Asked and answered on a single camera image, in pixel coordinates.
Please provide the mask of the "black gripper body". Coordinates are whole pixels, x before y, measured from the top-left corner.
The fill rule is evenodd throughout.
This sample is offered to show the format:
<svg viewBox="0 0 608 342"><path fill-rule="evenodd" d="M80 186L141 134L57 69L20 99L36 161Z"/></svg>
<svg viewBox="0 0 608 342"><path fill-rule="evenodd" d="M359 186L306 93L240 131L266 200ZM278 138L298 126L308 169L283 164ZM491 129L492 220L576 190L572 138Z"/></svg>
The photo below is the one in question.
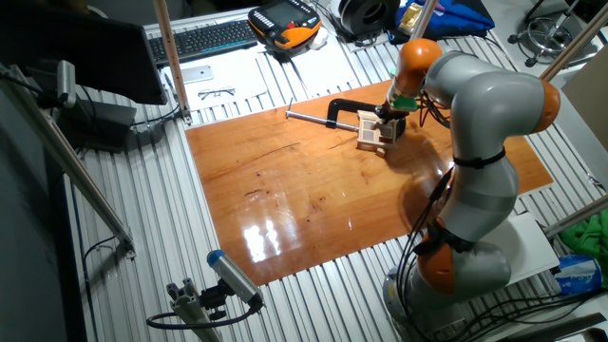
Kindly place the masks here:
<svg viewBox="0 0 608 342"><path fill-rule="evenodd" d="M375 115L383 122L391 120L401 120L409 115L407 110L401 110L399 108L392 108L391 106L378 105L374 109Z"/></svg>

